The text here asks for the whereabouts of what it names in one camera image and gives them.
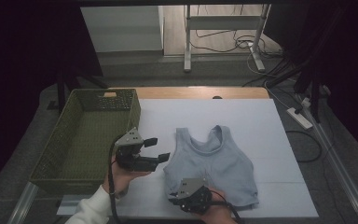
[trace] green basket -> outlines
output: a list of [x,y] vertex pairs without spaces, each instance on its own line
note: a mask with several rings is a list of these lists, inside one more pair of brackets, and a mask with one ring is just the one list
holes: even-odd
[[114,139],[141,117],[136,90],[73,90],[30,181],[50,194],[92,194]]

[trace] person's left hand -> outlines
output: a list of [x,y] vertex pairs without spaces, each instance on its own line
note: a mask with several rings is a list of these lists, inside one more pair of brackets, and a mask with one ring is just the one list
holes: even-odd
[[[150,175],[151,172],[131,172],[122,169],[118,166],[117,162],[112,164],[111,169],[113,169],[113,181],[115,182],[115,192],[120,193],[121,191],[125,190],[130,182],[135,179],[136,177]],[[109,193],[109,181],[108,181],[108,174],[106,174],[104,182],[103,182],[103,189]]]

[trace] white power strip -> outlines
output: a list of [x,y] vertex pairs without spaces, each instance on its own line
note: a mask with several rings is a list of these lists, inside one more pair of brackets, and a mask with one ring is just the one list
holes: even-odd
[[313,127],[313,125],[307,119],[305,119],[300,113],[296,114],[295,111],[296,110],[293,107],[286,110],[286,112],[292,116],[292,118],[295,119],[305,130]]

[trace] person's right hand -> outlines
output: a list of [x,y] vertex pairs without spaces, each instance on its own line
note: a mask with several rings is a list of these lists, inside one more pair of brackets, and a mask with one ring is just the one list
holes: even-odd
[[[213,189],[208,187],[208,189],[215,191],[225,197],[225,193],[223,191]],[[218,194],[212,192],[212,201],[221,201],[224,199],[220,197]],[[196,217],[199,217],[206,224],[235,224],[236,222],[231,217],[231,211],[228,207],[222,205],[212,205],[204,215],[193,214]]]

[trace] blue tank top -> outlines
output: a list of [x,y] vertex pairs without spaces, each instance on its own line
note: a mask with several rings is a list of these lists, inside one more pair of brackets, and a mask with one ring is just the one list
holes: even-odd
[[165,193],[174,198],[183,178],[205,178],[226,200],[243,207],[258,203],[253,164],[237,147],[228,127],[215,126],[206,143],[192,138],[188,128],[176,129],[176,150],[164,168]]

